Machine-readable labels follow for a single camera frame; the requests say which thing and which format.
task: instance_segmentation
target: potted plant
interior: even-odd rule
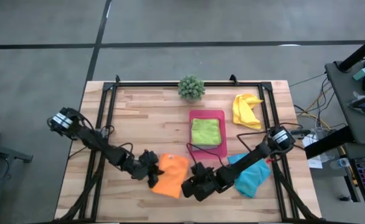
[[[178,83],[178,94],[190,103],[196,102],[205,94],[204,82],[194,75],[188,75]]]

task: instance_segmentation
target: towel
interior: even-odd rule
[[[229,156],[228,162],[234,164],[246,155],[247,154],[238,154]],[[239,174],[238,178],[235,180],[235,188],[242,195],[253,198],[256,195],[257,188],[265,179],[267,179],[267,177],[269,177],[269,175],[270,169],[264,159],[261,159]]]
[[[233,122],[248,128],[261,129],[262,125],[252,111],[254,106],[261,102],[262,100],[259,100],[257,96],[252,94],[237,95],[232,106],[234,113]]]
[[[162,154],[159,160],[159,170],[164,174],[159,175],[159,181],[151,188],[152,192],[179,198],[181,184],[187,176],[189,161],[185,157],[172,154]]]
[[[218,146],[221,134],[218,119],[192,119],[191,144]]]

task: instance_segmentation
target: table leg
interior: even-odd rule
[[[307,159],[318,156],[323,152],[334,149],[346,142],[354,142],[353,135],[349,126],[346,126],[333,134],[314,142],[313,144],[305,147]]]

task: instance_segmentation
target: orange cloth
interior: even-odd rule
[[[159,160],[159,169],[164,174],[159,175],[158,183],[151,188],[152,192],[179,198],[181,184],[187,176],[189,161],[185,157],[172,154],[162,154]]]

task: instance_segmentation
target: paper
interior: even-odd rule
[[[303,145],[309,146],[310,144],[313,144],[314,142],[317,142],[317,136],[315,134],[308,134],[307,136],[305,136],[303,138]],[[314,168],[314,169],[322,169],[322,161],[321,161],[321,156],[316,156],[313,157],[311,159],[308,160],[308,166],[310,168]]]

